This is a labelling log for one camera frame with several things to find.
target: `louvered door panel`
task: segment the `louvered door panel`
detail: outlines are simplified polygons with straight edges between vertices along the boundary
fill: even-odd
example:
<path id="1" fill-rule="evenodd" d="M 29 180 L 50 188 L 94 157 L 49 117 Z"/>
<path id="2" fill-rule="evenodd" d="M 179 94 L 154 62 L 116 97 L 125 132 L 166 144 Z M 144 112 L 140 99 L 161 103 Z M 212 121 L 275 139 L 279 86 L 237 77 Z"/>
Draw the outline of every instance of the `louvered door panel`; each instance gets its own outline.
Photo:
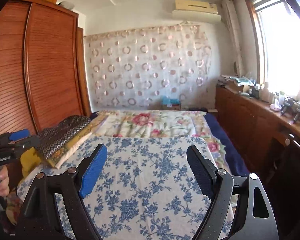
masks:
<path id="1" fill-rule="evenodd" d="M 23 44 L 30 4 L 8 2 L 0 12 L 0 134 L 35 134 L 23 75 Z"/>
<path id="2" fill-rule="evenodd" d="M 26 82 L 38 130 L 82 114 L 74 41 L 76 18 L 36 4 L 26 32 Z"/>

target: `white wall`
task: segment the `white wall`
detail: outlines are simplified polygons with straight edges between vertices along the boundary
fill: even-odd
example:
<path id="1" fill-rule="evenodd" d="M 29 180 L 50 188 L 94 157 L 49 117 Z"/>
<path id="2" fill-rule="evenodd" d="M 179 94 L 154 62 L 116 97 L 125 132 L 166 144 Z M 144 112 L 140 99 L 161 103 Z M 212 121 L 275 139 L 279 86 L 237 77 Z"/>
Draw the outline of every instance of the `white wall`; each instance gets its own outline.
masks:
<path id="1" fill-rule="evenodd" d="M 86 16 L 85 14 L 77 11 L 76 9 L 73 9 L 73 11 L 77 14 L 79 14 L 78 17 L 78 27 L 83 29 L 83 34 L 86 34 Z"/>
<path id="2" fill-rule="evenodd" d="M 242 61 L 247 73 L 245 76 L 257 79 L 257 51 L 252 22 L 245 0 L 234 0 L 234 7 L 238 15 L 242 32 L 241 51 Z"/>
<path id="3" fill-rule="evenodd" d="M 95 11 L 86 17 L 86 35 L 119 31 L 131 28 L 174 25 L 181 21 L 172 19 L 175 0 L 140 0 L 122 3 Z M 234 74 L 234 56 L 229 32 L 223 22 L 202 23 L 212 50 L 209 95 L 214 101 L 215 85 L 221 74 Z"/>

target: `finger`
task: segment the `finger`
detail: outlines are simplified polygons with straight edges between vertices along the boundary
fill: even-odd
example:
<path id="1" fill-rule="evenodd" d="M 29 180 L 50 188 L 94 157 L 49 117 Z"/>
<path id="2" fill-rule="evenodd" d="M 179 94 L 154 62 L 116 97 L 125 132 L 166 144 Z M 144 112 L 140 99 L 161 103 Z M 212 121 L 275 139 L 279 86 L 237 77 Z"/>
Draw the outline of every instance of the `finger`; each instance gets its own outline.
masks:
<path id="1" fill-rule="evenodd" d="M 9 177 L 0 182 L 0 191 L 5 190 L 9 184 Z"/>
<path id="2" fill-rule="evenodd" d="M 0 191 L 0 196 L 1 197 L 6 197 L 6 196 L 9 195 L 9 192 L 10 192 L 10 189 L 9 189 L 9 187 L 7 187 L 6 189 Z"/>
<path id="3" fill-rule="evenodd" d="M 4 180 L 8 177 L 8 169 L 6 166 L 3 166 L 3 168 L 0 171 L 0 180 Z"/>

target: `air conditioner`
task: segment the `air conditioner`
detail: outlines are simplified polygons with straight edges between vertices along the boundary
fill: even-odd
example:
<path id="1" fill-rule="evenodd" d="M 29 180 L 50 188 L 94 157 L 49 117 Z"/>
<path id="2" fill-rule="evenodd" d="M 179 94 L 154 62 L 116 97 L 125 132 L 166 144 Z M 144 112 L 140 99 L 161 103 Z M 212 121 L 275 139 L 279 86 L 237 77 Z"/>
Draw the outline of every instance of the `air conditioner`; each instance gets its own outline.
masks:
<path id="1" fill-rule="evenodd" d="M 191 0 L 176 0 L 176 9 L 172 12 L 176 20 L 217 23 L 221 21 L 216 4 Z"/>

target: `window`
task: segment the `window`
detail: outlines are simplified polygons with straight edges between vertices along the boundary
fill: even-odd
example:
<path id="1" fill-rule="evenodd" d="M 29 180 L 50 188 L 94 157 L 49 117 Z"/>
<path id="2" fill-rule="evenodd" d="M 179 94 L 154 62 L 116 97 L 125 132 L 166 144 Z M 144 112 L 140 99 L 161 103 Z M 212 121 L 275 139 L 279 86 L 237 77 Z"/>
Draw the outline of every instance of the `window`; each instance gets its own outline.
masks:
<path id="1" fill-rule="evenodd" d="M 246 0 L 258 57 L 258 82 L 300 100 L 300 19 L 285 0 Z"/>

